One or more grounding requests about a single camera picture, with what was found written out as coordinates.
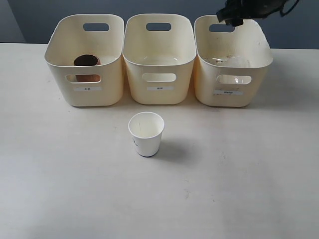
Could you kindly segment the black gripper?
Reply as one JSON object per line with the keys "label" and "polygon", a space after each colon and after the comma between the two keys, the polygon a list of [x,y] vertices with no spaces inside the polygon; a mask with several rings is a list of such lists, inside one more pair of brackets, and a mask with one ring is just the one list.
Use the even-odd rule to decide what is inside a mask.
{"label": "black gripper", "polygon": [[216,15],[219,22],[226,25],[241,26],[243,19],[266,18],[279,11],[286,0],[227,0],[225,7]]}

